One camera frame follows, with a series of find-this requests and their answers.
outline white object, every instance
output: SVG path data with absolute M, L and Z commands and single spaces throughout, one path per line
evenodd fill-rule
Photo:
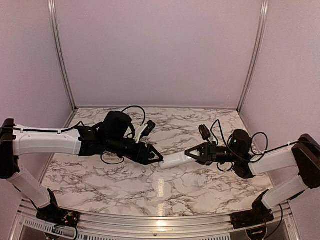
M 171 155 L 167 155 L 163 157 L 163 161 L 159 162 L 159 166 L 161 169 L 169 169 L 174 168 L 182 164 L 187 164 L 191 162 L 195 162 L 196 160 L 192 157 L 185 155 L 184 151 L 174 153 Z
M 135 131 L 135 137 L 134 137 L 134 142 L 137 144 L 140 141 L 141 134 L 144 132 L 144 130 L 147 128 L 148 124 L 144 124 L 140 126 L 136 131 Z

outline white marble pattern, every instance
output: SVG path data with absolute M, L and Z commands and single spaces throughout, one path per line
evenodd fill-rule
M 115 108 L 82 108 L 71 125 L 83 121 L 92 126 Z M 235 129 L 244 129 L 234 110 L 146 108 L 146 120 L 156 128 L 144 142 L 163 155 L 177 153 L 203 143 L 198 126 L 209 128 L 220 119 L 228 138 Z M 137 127 L 143 115 L 129 109 Z M 219 141 L 219 129 L 215 128 Z M 118 161 L 109 157 L 109 161 Z M 272 183 L 267 174 L 241 179 L 233 172 L 220 172 L 216 164 L 195 162 L 162 170 L 158 164 L 139 165 L 126 159 L 106 165 L 100 156 L 77 157 L 56 154 L 42 183 L 54 191 L 58 204 L 76 210 L 131 216 L 193 216 L 240 211 L 251 207 L 257 196 Z

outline metal edge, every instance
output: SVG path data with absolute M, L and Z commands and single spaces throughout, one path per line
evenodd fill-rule
M 50 21 L 51 21 L 51 27 L 52 27 L 52 33 L 53 33 L 53 39 L 54 39 L 54 45 L 55 50 L 59 62 L 59 67 L 61 71 L 61 76 L 64 84 L 64 88 L 68 97 L 69 104 L 71 106 L 72 110 L 76 110 L 76 102 L 74 99 L 74 95 L 72 93 L 66 63 L 64 60 L 62 45 L 61 45 L 61 39 L 59 34 L 59 28 L 58 28 L 58 19 L 57 19 L 57 12 L 56 12 L 56 1 L 55 0 L 48 0 L 48 8 L 49 8 L 49 14 L 50 14 Z
M 64 128 L 67 128 L 67 127 L 70 125 L 70 123 L 71 123 L 72 120 L 74 119 L 77 111 L 78 111 L 78 110 L 73 110 L 73 111 L 71 112 L 70 116 L 68 117 L 68 119 L 66 120 L 66 122 L 65 122 L 65 124 L 64 124 L 64 126 L 63 126 Z M 53 159 L 54 155 L 55 155 L 54 153 L 51 153 L 51 154 L 49 155 L 47 161 L 45 162 L 45 165 L 43 166 L 43 168 L 42 168 L 42 170 L 41 170 L 41 172 L 40 172 L 40 174 L 39 174 L 39 177 L 38 177 L 38 179 L 37 179 L 40 183 L 42 183 L 42 181 L 44 180 L 44 178 L 45 178 L 45 176 L 46 176 L 46 173 L 47 173 L 47 170 L 48 170 L 48 168 L 49 168 L 49 165 L 50 165 L 51 160 Z
M 294 215 L 292 214 L 292 216 L 290 218 L 287 218 L 284 220 L 285 223 L 285 227 L 286 227 L 286 231 L 289 235 L 289 239 L 290 240 L 300 240 L 300 233 L 298 231 L 297 228 L 297 224 L 296 224 L 296 220 Z
M 283 205 L 284 219 L 291 218 L 292 212 L 287 203 Z M 29 200 L 24 199 L 18 214 L 26 218 L 35 218 L 37 211 Z M 273 209 L 274 222 L 281 216 L 279 207 Z M 205 237 L 208 235 L 225 234 L 242 231 L 233 229 L 230 213 L 180 216 L 180 217 L 154 217 L 154 216 L 122 216 L 81 212 L 78 228 L 91 234 L 108 235 L 120 238 L 150 239 L 177 239 Z
M 113 108 L 126 108 L 128 105 L 81 105 L 77 106 L 78 109 L 113 109 Z M 212 106 L 168 106 L 168 105 L 140 105 L 143 108 L 160 108 L 160 109 L 205 109 L 205 110 L 229 110 L 236 111 L 237 109 L 234 107 L 212 107 Z
M 267 23 L 267 15 L 268 15 L 268 9 L 269 9 L 269 0 L 262 0 L 261 3 L 261 11 L 260 11 L 260 17 L 259 17 L 259 23 L 258 23 L 258 29 L 256 33 L 256 39 L 254 43 L 254 49 L 251 57 L 251 62 L 249 65 L 249 69 L 246 75 L 246 79 L 244 82 L 244 86 L 242 89 L 242 93 L 239 99 L 239 103 L 237 106 L 237 111 L 240 113 L 244 107 L 244 104 L 246 102 L 249 88 L 251 86 L 253 76 L 255 73 L 259 53 L 261 51 L 262 42 L 264 39 L 265 31 L 266 31 L 266 23 Z

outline black end effector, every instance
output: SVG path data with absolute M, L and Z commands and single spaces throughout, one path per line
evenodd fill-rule
M 199 126 L 199 132 L 203 140 L 207 142 L 198 146 L 190 148 L 185 151 L 185 155 L 196 159 L 196 162 L 201 165 L 210 166 L 212 163 L 238 163 L 239 158 L 233 154 L 226 146 L 217 146 L 213 141 L 212 135 L 209 129 L 205 125 Z M 252 139 L 248 133 L 242 129 L 237 129 L 233 132 L 229 141 L 229 148 L 242 158 L 251 159 L 249 150 L 252 144 Z M 248 163 L 244 162 L 243 165 L 237 166 L 239 169 L 249 168 Z
M 103 122 L 93 127 L 78 126 L 81 141 L 79 156 L 102 155 L 110 152 L 119 158 L 126 157 L 142 165 L 163 161 L 164 157 L 151 144 L 135 143 L 132 138 L 124 138 L 128 128 L 131 129 L 133 136 L 135 135 L 135 128 L 131 121 L 127 114 L 111 111 Z M 155 126 L 155 123 L 149 121 L 144 134 L 149 135 Z

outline white back wall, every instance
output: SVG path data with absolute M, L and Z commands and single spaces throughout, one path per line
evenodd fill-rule
M 48 2 L 2 0 L 0 126 L 5 119 L 14 118 L 17 124 L 26 126 L 61 128 L 70 114 Z M 47 154 L 24 155 L 19 162 L 37 178 L 48 157 Z M 22 194 L 2 179 L 0 193 L 0 239 L 6 240 Z
M 56 1 L 78 106 L 237 107 L 260 0 Z
M 320 2 L 271 0 L 254 78 L 241 115 L 251 134 L 264 131 L 270 148 L 309 133 L 320 143 Z M 263 139 L 258 146 L 264 149 Z M 297 168 L 272 173 L 276 184 Z M 303 240 L 319 239 L 320 189 L 291 202 Z

